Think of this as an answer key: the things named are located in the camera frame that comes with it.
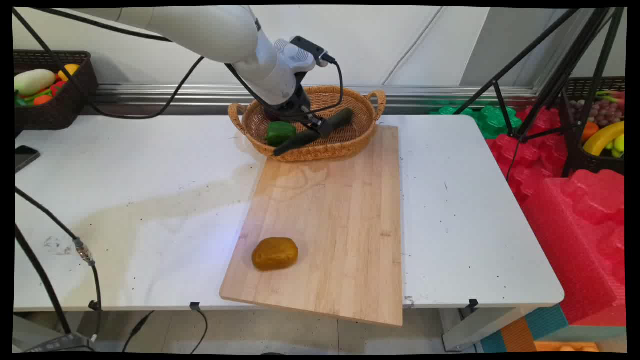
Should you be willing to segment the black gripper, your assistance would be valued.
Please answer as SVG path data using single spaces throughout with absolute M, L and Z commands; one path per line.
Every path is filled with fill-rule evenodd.
M 308 129 L 317 129 L 322 138 L 327 138 L 334 131 L 334 123 L 324 120 L 322 116 L 311 111 L 311 101 L 304 87 L 297 84 L 290 98 L 281 104 L 269 104 L 265 100 L 263 108 L 267 120 L 270 122 L 301 123 Z

